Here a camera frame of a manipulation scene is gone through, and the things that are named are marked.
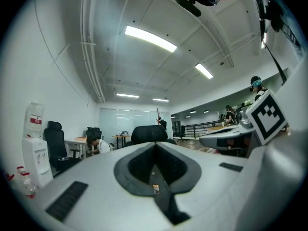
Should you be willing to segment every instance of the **floor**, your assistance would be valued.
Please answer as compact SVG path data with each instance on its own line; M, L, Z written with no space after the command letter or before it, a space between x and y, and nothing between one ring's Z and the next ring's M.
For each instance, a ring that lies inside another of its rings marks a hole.
M199 140L177 140L174 139L179 146L183 146L188 149L200 151L200 152L207 152L212 154L220 154L218 150L205 147L202 144L200 144Z

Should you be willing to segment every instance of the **vr headset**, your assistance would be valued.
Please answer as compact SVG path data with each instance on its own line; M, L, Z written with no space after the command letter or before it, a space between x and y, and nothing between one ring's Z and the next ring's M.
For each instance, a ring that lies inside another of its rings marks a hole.
M194 5L196 2L204 5L204 6L214 6L219 1L218 0L175 0L179 6L186 9L194 16L201 16L201 11Z

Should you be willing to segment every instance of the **person sitting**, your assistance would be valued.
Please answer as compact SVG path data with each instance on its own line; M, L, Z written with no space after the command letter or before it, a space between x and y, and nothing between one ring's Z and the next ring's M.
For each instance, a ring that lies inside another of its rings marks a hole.
M111 150L109 144L107 144L105 141L98 139L93 134L89 135L87 137L87 144L91 148L92 146L96 146L97 149L90 151L92 155L100 154L100 153L106 153Z
M254 89L254 91L257 92L257 95L255 97L255 101L257 101L257 99L259 97L261 97L268 89L266 89L263 84L262 84L262 80L260 77L258 76L253 76L250 80L250 84L252 86L252 88Z
M226 106L226 110L227 110L226 124L236 125L237 124L236 111L230 105Z

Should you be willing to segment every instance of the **railing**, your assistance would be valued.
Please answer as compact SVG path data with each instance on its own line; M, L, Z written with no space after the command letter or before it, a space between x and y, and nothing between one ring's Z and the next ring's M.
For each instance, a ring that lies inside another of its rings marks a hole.
M208 128L218 127L221 125L221 123L224 120L219 121L211 121L211 122L205 122L205 123L199 123L199 124L192 124L192 125L186 125L185 127L185 134L186 137L199 137L200 135L204 135ZM175 136L175 133L180 132L180 127L172 127L173 130L173 136Z

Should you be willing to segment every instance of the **office chair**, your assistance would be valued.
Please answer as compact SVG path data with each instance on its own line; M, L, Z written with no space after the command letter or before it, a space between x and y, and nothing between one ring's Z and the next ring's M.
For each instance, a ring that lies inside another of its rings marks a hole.
M104 140L104 136L102 136L102 131L100 130L100 128L93 128L94 130L94 135L100 140L102 138L102 140Z
M180 140L181 140L183 137L186 136L186 134L185 134L185 129L186 129L186 127L185 127L184 125L182 125L182 126L181 126L181 131L178 132L178 133L175 133L175 136L176 136L176 137L179 137Z
M123 147L154 141L177 144L174 140L168 139L163 126L150 125L136 127L131 135L131 141L126 142Z
M64 132L59 122L49 121L48 128L44 130L44 136L50 152L49 162L56 171L61 171L62 173L81 161L79 158L75 158L76 152L80 152L78 149L71 149L74 156L60 161L62 158L67 157L67 152L64 143Z
M94 135L94 129L91 128L91 127L88 127L88 130L86 131L86 136L88 137L88 136L90 136L91 134Z

